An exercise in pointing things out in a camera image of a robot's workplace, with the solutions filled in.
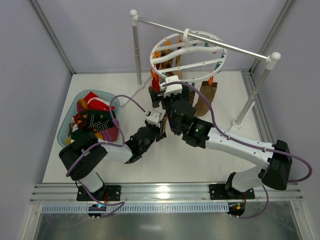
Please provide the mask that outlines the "red sock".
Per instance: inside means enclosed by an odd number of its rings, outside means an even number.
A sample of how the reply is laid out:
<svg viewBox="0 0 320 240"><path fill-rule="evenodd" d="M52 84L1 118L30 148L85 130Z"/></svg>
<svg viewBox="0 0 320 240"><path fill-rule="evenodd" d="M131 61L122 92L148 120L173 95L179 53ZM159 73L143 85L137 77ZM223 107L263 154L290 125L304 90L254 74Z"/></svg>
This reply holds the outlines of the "red sock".
<svg viewBox="0 0 320 240"><path fill-rule="evenodd" d="M156 91L157 93L160 92L160 83L158 75L152 77L151 87L153 91Z"/></svg>

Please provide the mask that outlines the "brown yellow argyle sock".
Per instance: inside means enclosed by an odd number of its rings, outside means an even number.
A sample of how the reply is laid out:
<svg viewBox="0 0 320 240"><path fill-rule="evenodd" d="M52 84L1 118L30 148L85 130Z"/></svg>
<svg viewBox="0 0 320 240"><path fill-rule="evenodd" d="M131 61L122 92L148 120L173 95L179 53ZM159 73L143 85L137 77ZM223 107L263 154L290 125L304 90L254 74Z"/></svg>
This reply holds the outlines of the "brown yellow argyle sock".
<svg viewBox="0 0 320 240"><path fill-rule="evenodd" d="M167 135L166 135L167 120L168 120L168 114L165 112L164 116L160 122L160 137L159 137L160 140L167 137Z"/></svg>

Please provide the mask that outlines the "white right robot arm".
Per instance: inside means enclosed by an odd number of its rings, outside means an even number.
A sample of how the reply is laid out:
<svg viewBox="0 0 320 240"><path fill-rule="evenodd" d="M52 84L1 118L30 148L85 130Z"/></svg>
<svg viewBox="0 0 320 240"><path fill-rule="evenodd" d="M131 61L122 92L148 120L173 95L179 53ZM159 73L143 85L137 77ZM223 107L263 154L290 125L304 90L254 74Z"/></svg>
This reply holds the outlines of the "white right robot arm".
<svg viewBox="0 0 320 240"><path fill-rule="evenodd" d="M255 166L242 172L232 172L224 185L231 199L239 199L246 191L267 186L274 190L287 189L292 166L288 144L278 140L275 144L254 142L227 131L218 131L215 124L195 116L191 106L189 90L165 96L164 92L150 91L153 107L165 110L171 131L181 135L182 140L192 147L217 150L246 160Z"/></svg>

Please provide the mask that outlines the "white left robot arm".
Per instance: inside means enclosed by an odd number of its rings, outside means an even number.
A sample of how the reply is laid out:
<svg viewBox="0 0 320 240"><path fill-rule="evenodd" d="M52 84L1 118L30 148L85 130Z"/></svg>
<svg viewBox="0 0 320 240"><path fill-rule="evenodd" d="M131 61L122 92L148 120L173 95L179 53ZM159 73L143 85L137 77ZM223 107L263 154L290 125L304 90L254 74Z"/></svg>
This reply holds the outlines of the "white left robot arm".
<svg viewBox="0 0 320 240"><path fill-rule="evenodd" d="M80 182L91 194L101 191L105 184L95 168L102 160L132 164L141 159L161 136L161 124L151 120L130 136L123 146L100 141L93 133L86 133L59 152L66 168L66 176Z"/></svg>

